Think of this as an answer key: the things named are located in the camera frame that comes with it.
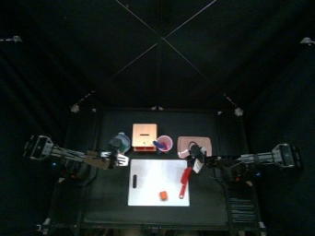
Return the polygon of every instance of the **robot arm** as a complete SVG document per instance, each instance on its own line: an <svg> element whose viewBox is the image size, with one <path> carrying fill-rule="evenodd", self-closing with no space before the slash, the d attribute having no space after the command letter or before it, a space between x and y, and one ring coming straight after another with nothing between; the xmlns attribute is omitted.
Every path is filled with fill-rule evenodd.
<svg viewBox="0 0 315 236"><path fill-rule="evenodd" d="M189 161L199 159L210 168L218 168L230 183L251 181L261 175L258 167L262 165L275 165L281 169L302 168L298 150L290 144L277 145L271 152L239 156L207 157L199 146L193 146L190 153Z"/></svg>
<svg viewBox="0 0 315 236"><path fill-rule="evenodd" d="M101 169L113 169L117 166L129 165L129 157L119 154L121 140L114 138L109 144L111 151L102 152L89 151L87 154L59 147L49 136L33 136L25 146L25 157L33 160L73 160L85 162Z"/></svg>

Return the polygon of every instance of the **red handle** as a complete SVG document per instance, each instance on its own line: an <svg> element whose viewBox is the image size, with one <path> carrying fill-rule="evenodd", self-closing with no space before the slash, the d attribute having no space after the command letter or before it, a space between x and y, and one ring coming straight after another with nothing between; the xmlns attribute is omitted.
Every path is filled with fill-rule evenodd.
<svg viewBox="0 0 315 236"><path fill-rule="evenodd" d="M182 185L181 199L185 197L186 185Z"/></svg>

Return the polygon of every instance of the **orange box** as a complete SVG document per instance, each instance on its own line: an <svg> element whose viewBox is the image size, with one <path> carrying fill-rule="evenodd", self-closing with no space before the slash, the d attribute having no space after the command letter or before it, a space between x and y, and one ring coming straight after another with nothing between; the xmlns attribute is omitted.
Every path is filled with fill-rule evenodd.
<svg viewBox="0 0 315 236"><path fill-rule="evenodd" d="M134 151L157 151L157 146L153 144L157 136L157 124L134 124Z"/></svg>

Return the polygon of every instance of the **black enclosure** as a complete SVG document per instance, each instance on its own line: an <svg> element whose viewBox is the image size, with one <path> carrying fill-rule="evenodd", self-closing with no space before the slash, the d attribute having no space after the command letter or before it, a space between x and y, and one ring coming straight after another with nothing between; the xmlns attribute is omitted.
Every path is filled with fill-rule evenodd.
<svg viewBox="0 0 315 236"><path fill-rule="evenodd" d="M97 148L71 131L106 139L87 124L109 109L237 121L215 125L215 151L297 145L301 171L262 169L261 215L269 235L314 235L314 18L313 0L2 1L0 234L33 235L51 206L57 171L23 158L29 137Z"/></svg>

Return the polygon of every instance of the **red spatula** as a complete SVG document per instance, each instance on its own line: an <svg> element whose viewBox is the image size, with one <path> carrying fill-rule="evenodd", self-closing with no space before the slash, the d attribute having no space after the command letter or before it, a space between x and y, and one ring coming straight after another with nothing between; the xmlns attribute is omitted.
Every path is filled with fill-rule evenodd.
<svg viewBox="0 0 315 236"><path fill-rule="evenodd" d="M185 192L186 192L186 186L189 183L189 178L190 178L190 174L191 174L193 168L189 167L185 169L183 174L182 174L182 192L181 192L181 199L183 199L185 197Z"/></svg>

